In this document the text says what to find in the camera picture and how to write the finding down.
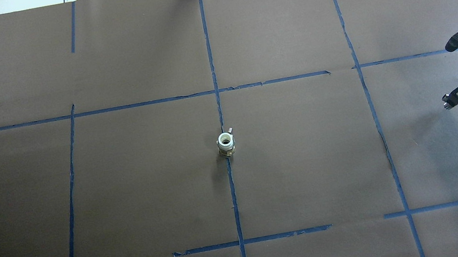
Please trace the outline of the chrome metal pipe fitting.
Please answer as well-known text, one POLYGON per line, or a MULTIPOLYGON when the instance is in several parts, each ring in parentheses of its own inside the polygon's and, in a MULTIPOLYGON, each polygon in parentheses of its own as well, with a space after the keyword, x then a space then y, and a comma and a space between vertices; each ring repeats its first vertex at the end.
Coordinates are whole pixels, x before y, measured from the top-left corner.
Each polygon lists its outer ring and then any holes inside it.
POLYGON ((449 104, 449 103, 444 103, 444 104, 443 104, 443 107, 444 107, 444 109, 445 109, 446 111, 451 110, 451 109, 453 108, 453 106, 452 106, 451 104, 449 104))

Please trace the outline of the brown paper table cover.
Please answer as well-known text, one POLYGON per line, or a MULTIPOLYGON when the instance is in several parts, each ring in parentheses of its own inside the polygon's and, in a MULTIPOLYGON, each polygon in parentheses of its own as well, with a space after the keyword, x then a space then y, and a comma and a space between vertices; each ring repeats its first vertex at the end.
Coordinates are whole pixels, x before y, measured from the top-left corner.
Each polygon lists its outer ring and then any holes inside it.
POLYGON ((458 0, 0 16, 0 257, 458 257, 458 0))

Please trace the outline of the white brass PPR valve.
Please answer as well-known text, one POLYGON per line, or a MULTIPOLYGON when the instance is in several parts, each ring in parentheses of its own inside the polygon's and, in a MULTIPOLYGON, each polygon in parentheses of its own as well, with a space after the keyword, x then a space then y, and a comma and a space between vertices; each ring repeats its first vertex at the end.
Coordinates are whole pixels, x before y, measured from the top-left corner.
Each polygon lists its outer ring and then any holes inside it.
POLYGON ((235 153, 235 139, 233 137, 232 128, 229 127, 227 131, 221 133, 216 141, 220 155, 230 157, 235 153))

